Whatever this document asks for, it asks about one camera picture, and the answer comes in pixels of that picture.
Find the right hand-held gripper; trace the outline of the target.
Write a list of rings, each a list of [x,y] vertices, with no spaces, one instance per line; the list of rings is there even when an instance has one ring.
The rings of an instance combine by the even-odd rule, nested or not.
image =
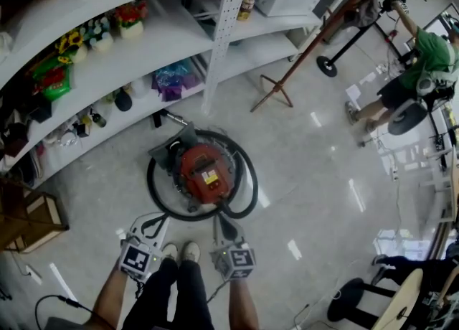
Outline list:
[[[256,266],[255,253],[245,243],[242,226],[225,214],[216,214],[213,220],[214,247],[210,253],[215,269],[224,281],[247,278]]]

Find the red vacuum cleaner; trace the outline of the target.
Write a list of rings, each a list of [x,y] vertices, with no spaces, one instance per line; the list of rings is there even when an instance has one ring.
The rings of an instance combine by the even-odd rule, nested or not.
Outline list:
[[[186,211],[191,215],[208,212],[212,205],[228,202],[235,192],[237,162],[223,147],[200,141],[181,156],[179,166],[172,170],[177,189],[187,200]],[[209,185],[220,186],[211,190]]]

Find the person's right forearm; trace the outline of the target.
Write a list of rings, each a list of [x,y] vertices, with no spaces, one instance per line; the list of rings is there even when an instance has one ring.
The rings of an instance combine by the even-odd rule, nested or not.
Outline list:
[[[260,330],[259,319],[247,281],[232,280],[229,285],[230,330]]]

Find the person's white shoe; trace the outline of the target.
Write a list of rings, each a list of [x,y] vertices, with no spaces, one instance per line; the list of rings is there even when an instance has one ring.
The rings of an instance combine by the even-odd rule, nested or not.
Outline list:
[[[198,263],[201,256],[199,245],[194,241],[186,242],[181,251],[181,262],[190,261]]]
[[[162,261],[165,261],[165,260],[171,260],[174,262],[177,261],[179,251],[178,251],[178,247],[175,244],[171,242],[167,243],[163,247],[161,252],[162,252],[162,256],[161,256]]]

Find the person's right white shoe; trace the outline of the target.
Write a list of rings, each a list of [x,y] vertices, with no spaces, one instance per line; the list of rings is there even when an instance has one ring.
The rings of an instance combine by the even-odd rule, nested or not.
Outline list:
[[[194,241],[186,242],[181,251],[181,262],[190,261],[198,263],[201,256],[199,245]]]

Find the person's dark trousers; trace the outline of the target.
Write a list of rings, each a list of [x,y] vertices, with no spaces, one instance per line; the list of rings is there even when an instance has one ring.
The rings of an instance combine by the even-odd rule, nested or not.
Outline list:
[[[176,310],[168,321],[171,286],[177,284]],[[214,330],[198,263],[172,258],[162,260],[126,316],[122,330]]]

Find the dark green bottle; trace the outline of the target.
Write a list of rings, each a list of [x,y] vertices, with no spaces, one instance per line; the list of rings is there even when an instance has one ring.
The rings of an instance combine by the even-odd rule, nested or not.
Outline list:
[[[104,128],[107,124],[106,119],[101,116],[101,114],[97,113],[93,108],[90,109],[90,116],[93,122],[100,128]]]

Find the black stool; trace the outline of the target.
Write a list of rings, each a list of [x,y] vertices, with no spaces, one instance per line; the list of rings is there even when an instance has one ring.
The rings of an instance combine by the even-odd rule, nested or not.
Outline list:
[[[342,286],[338,297],[331,301],[327,310],[327,319],[330,322],[346,319],[366,330],[371,330],[379,318],[357,308],[365,291],[387,298],[395,295],[395,291],[367,284],[361,278],[354,278]]]

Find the black cap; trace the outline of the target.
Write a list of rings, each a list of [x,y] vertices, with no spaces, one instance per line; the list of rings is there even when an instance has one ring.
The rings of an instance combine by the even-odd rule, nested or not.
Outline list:
[[[133,105],[130,95],[123,88],[117,90],[114,96],[114,103],[116,108],[121,112],[127,112]]]

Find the black box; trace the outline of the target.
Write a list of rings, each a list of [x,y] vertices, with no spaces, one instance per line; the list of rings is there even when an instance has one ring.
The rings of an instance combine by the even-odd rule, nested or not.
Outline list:
[[[29,117],[33,121],[44,123],[52,117],[52,104],[48,101],[48,99],[44,99],[43,102],[33,105],[29,111]]]

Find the green and red packet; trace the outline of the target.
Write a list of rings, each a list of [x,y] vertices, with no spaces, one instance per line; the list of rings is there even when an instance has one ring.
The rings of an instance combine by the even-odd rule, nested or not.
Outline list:
[[[50,102],[70,92],[70,65],[67,56],[46,59],[37,66],[32,74],[34,94],[41,93]]]

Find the round wooden table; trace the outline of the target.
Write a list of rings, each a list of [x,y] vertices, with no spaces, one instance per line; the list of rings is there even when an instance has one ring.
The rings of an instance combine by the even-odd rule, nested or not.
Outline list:
[[[371,330],[401,330],[419,298],[422,278],[419,268],[409,274]]]

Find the black coat stand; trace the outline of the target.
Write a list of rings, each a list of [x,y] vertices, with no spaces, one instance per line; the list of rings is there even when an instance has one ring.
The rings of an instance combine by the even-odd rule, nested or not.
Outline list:
[[[325,56],[319,56],[316,59],[316,63],[319,69],[325,75],[329,77],[337,76],[337,69],[335,66],[336,61],[344,55],[344,53],[351,48],[372,26],[377,24],[377,21],[383,14],[388,14],[391,11],[391,5],[394,0],[384,0],[379,5],[379,10],[375,19],[372,19],[368,24],[359,27],[359,31],[331,58]],[[399,0],[402,4],[406,4],[406,0]]]

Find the sunflower pot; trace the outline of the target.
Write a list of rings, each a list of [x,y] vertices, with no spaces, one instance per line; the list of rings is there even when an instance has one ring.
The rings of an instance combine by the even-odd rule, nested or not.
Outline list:
[[[87,47],[79,30],[62,35],[55,42],[57,60],[65,65],[82,62],[87,56]]]

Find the amber bottle yellow cap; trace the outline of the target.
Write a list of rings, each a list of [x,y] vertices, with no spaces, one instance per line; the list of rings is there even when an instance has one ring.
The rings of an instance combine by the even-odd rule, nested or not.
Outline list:
[[[255,5],[255,0],[242,0],[240,10],[237,14],[237,21],[246,21],[252,12]]]

